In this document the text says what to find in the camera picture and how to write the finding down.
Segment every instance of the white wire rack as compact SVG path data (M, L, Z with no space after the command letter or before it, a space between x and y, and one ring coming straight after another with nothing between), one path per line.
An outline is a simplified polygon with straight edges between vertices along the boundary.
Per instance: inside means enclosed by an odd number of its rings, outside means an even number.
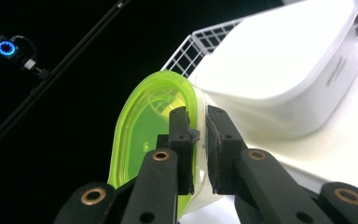
M228 33L243 19L223 22L188 35L161 70L171 70L189 77L202 58L213 53Z

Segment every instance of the dark wall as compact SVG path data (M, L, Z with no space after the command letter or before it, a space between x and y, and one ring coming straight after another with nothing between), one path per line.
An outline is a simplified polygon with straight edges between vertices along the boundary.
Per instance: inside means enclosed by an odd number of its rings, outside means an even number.
M114 3L0 0L0 35L29 37L52 69ZM0 223L51 223L75 189L106 181L117 117L135 86L193 31L274 6L131 0L0 142ZM0 123L39 82L0 58Z

